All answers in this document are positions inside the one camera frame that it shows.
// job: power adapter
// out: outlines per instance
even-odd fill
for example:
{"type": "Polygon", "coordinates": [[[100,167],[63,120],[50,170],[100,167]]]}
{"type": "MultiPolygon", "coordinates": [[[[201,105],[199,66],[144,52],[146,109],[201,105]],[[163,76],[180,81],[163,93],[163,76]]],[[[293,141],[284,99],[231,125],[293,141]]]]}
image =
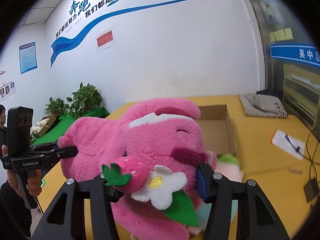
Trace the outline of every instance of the power adapter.
{"type": "Polygon", "coordinates": [[[319,194],[318,182],[316,179],[309,180],[303,187],[307,202],[313,200],[319,194]]]}

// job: light blue plush fabric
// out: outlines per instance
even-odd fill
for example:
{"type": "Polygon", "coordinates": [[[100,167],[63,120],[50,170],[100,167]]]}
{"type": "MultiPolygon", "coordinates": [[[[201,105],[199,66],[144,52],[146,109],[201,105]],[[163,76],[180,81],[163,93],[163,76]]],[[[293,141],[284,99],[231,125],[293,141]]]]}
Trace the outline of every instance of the light blue plush fabric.
{"type": "MultiPolygon", "coordinates": [[[[230,221],[232,221],[235,218],[237,209],[238,209],[238,201],[233,200],[231,203],[230,221]]],[[[211,204],[203,203],[196,212],[198,215],[199,227],[201,227],[201,229],[203,231],[205,230],[205,227],[207,226],[210,210],[211,210],[211,204]]]]}

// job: wooden tabletop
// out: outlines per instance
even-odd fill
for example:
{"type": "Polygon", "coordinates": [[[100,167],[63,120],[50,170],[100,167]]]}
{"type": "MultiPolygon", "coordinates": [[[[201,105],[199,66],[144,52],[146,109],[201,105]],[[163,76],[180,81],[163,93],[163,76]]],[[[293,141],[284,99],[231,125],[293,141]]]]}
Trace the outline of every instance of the wooden tabletop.
{"type": "MultiPolygon", "coordinates": [[[[237,158],[244,172],[243,181],[254,179],[260,185],[271,204],[281,218],[287,232],[293,236],[310,211],[310,203],[306,202],[303,186],[309,179],[310,162],[298,160],[271,144],[277,129],[306,142],[309,130],[293,115],[287,119],[271,119],[244,116],[243,106],[238,96],[194,97],[188,98],[198,106],[226,104],[234,126],[237,158]]],[[[130,106],[128,103],[108,116],[108,119],[119,119],[130,106]]],[[[308,143],[310,154],[313,154],[316,139],[312,135],[308,143]]],[[[320,147],[315,160],[320,162],[320,147]]],[[[58,163],[46,176],[46,185],[39,196],[45,210],[66,178],[62,175],[58,163]]],[[[90,201],[86,201],[87,239],[92,240],[90,201]]],[[[129,233],[117,225],[121,240],[129,240],[129,233]]],[[[231,223],[229,239],[235,239],[236,219],[231,223]]]]}

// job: ceiling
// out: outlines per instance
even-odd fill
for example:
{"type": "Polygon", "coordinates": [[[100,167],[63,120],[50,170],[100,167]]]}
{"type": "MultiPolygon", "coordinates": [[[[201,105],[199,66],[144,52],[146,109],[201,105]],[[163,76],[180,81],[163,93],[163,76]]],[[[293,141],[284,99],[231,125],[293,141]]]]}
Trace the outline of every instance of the ceiling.
{"type": "Polygon", "coordinates": [[[61,0],[39,0],[34,6],[23,16],[18,26],[44,23],[60,3],[61,0]]]}

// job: human hand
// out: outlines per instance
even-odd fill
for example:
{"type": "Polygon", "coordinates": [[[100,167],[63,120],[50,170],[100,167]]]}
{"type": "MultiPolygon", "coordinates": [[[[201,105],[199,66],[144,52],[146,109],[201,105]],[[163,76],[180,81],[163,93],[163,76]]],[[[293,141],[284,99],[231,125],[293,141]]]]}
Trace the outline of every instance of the human hand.
{"type": "MultiPolygon", "coordinates": [[[[5,145],[2,146],[2,153],[3,155],[6,155],[8,153],[8,148],[5,145]]],[[[17,193],[17,195],[22,198],[22,194],[14,170],[7,170],[7,181],[12,189],[17,193]]],[[[28,184],[26,186],[31,196],[40,195],[40,193],[42,192],[41,184],[41,171],[35,170],[35,174],[32,177],[28,178],[28,184]]]]}

